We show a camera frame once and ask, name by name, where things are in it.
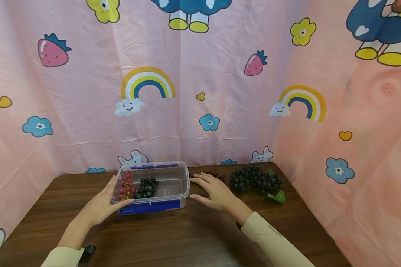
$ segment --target clear plastic box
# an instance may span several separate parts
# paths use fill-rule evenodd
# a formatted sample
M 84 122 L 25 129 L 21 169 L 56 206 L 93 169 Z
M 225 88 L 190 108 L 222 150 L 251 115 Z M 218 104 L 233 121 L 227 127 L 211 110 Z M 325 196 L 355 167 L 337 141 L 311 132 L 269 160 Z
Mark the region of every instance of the clear plastic box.
M 186 198 L 189 196 L 190 190 L 189 171 L 186 163 L 171 161 L 147 163 L 142 166 L 122 165 L 117 174 L 118 183 L 111 199 L 112 204 L 121 201 L 119 194 L 125 171 L 132 172 L 132 181 L 137 189 L 140 187 L 142 178 L 155 177 L 159 181 L 159 185 L 154 197 L 134 200 L 131 205 L 121 208 L 118 211 L 119 215 L 167 211 L 186 206 Z

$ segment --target green leaf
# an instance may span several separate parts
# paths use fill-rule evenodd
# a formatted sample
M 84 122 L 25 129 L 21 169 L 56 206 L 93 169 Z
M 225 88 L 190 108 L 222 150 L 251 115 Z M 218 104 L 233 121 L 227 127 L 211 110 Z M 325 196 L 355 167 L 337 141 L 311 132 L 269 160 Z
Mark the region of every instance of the green leaf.
M 282 190 L 276 194 L 276 196 L 273 196 L 272 194 L 267 194 L 268 197 L 270 197 L 273 200 L 276 200 L 277 202 L 283 204 L 285 202 L 285 194 L 283 193 Z

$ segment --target black object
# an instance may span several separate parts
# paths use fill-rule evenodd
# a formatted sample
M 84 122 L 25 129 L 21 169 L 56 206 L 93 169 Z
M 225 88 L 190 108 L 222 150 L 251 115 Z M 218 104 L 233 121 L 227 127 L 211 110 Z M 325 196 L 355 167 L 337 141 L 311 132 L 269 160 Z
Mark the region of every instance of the black object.
M 242 226 L 240 225 L 239 222 L 236 222 L 236 226 L 238 227 L 238 229 L 239 229 L 240 231 L 242 231 L 242 230 L 241 230 Z
M 79 263 L 82 264 L 89 263 L 96 250 L 97 247 L 95 247 L 94 245 L 88 245 L 87 247 L 85 247 L 85 251 L 83 251 Z

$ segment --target rainbow print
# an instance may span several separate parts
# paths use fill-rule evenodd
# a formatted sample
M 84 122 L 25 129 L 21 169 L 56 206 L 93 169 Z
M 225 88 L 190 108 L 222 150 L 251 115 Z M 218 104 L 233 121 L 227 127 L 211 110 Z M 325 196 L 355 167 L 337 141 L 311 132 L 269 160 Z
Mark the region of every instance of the rainbow print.
M 322 95 L 315 89 L 305 85 L 293 85 L 282 92 L 279 102 L 288 107 L 299 101 L 307 106 L 307 118 L 317 122 L 323 122 L 327 108 Z
M 174 98 L 175 88 L 171 79 L 162 70 L 155 67 L 139 67 L 128 73 L 122 81 L 122 99 L 139 98 L 142 87 L 153 85 L 159 89 L 162 98 Z

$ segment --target wooden table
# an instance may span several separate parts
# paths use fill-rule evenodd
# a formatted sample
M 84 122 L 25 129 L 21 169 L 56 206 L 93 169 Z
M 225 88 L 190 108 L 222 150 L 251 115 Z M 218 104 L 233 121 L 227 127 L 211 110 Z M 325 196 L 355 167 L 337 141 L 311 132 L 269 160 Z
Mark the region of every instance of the wooden table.
M 283 205 L 254 192 L 241 199 L 281 232 L 316 267 L 350 267 L 319 222 L 274 163 L 259 164 L 283 180 Z M 225 175 L 243 166 L 189 168 Z M 115 172 L 66 174 L 57 177 L 0 249 L 0 267 L 35 266 L 58 243 L 68 223 L 98 193 Z M 207 196 L 192 183 L 192 194 Z M 97 250 L 88 266 L 94 267 L 221 267 L 271 266 L 262 250 L 251 242 L 228 214 L 204 207 L 190 198 L 186 208 L 174 211 L 112 215 L 93 228 L 84 245 Z

